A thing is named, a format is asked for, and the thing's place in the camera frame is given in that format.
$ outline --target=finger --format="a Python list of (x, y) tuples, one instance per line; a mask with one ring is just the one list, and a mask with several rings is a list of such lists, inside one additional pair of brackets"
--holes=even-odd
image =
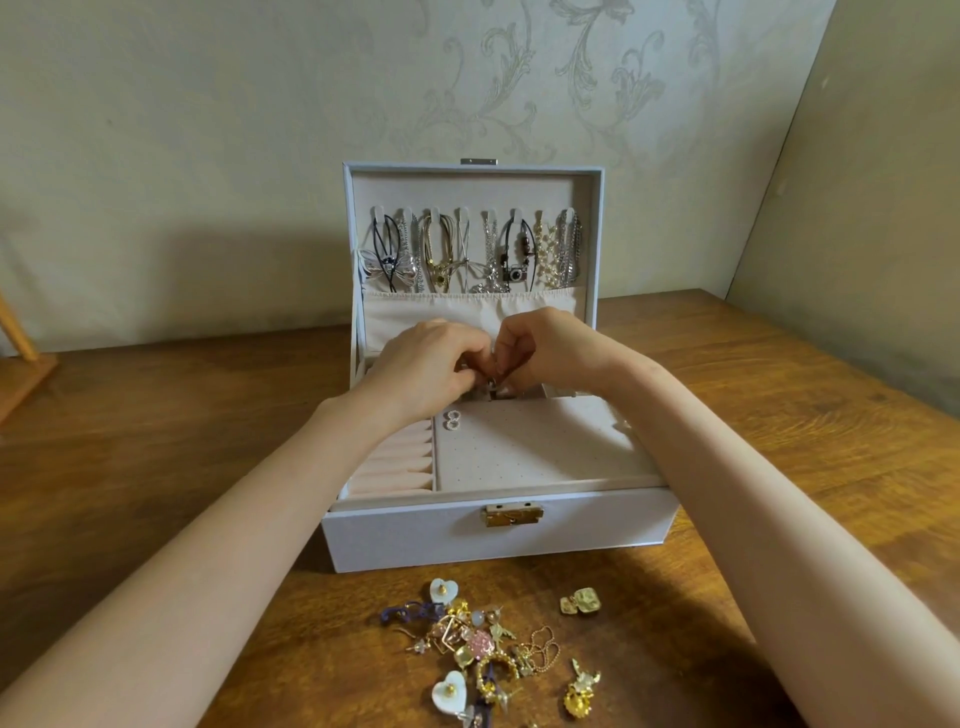
[(495, 373), (493, 354), (491, 352), (491, 338), (481, 328), (474, 328), (466, 324), (449, 325), (450, 341), (456, 350), (457, 358), (466, 356), (475, 363), (475, 368), (483, 372)]
[(530, 357), (537, 350), (537, 345), (530, 336), (523, 336), (516, 340), (511, 349), (501, 354), (497, 364), (497, 379), (506, 379), (517, 367), (521, 367), (530, 361)]
[(496, 362), (493, 361), (493, 352), (483, 349), (479, 352), (464, 353), (464, 362), (477, 374), (486, 379), (496, 379)]
[(496, 388), (496, 395), (498, 397), (516, 397), (538, 384), (540, 384), (540, 380), (534, 372), (533, 362), (528, 361), (522, 367), (515, 369), (500, 383), (500, 386)]
[(529, 313), (517, 313), (514, 316), (508, 316), (500, 324), (500, 332), (496, 335), (496, 343), (493, 344), (493, 358), (496, 361), (496, 370), (500, 374), (508, 372), (511, 362), (516, 359), (514, 357), (516, 343), (522, 339), (533, 341), (531, 323)]
[(453, 375), (453, 381), (454, 397), (451, 401), (459, 399), (474, 387), (483, 384), (487, 381), (487, 378), (479, 372), (474, 372), (472, 369), (462, 369)]

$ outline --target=jewelry box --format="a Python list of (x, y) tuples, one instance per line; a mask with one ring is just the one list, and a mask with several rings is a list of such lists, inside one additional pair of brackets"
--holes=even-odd
[[(495, 338), (553, 305), (595, 327), (603, 168), (348, 162), (344, 182), (351, 387), (419, 321)], [(322, 527), (334, 568), (358, 571), (661, 544), (677, 508), (609, 405), (541, 387), (474, 392), (388, 438)]]

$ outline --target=ring roll slot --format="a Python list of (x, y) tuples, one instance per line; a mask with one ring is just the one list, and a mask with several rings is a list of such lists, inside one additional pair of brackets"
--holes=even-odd
[(350, 479), (346, 497), (409, 496), (432, 491), (433, 483), (433, 421), (422, 420), (373, 450)]
[(350, 497), (367, 495), (388, 496), (406, 491), (429, 491), (433, 488), (433, 473), (372, 473), (355, 475), (350, 479)]

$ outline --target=forearm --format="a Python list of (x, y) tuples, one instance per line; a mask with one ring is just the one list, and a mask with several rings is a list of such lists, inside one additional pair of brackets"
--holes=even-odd
[(324, 402), (0, 696), (0, 727), (195, 725), (338, 490), (389, 434), (368, 405)]
[(811, 725), (960, 724), (960, 645), (896, 576), (663, 368), (613, 381)]

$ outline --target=wooden table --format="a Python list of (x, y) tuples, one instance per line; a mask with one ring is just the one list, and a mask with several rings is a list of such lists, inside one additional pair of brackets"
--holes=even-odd
[[(960, 423), (699, 291), (605, 300), (600, 328), (654, 356), (960, 631)], [(348, 386), (347, 328), (62, 358), (0, 428), (0, 688)], [(498, 726), (566, 724), (570, 656), (602, 670), (584, 725), (796, 725), (703, 542), (337, 575), (317, 536), (204, 722), (448, 726), (449, 669), (377, 611), (436, 575), (563, 646)], [(562, 617), (593, 586), (603, 609)]]

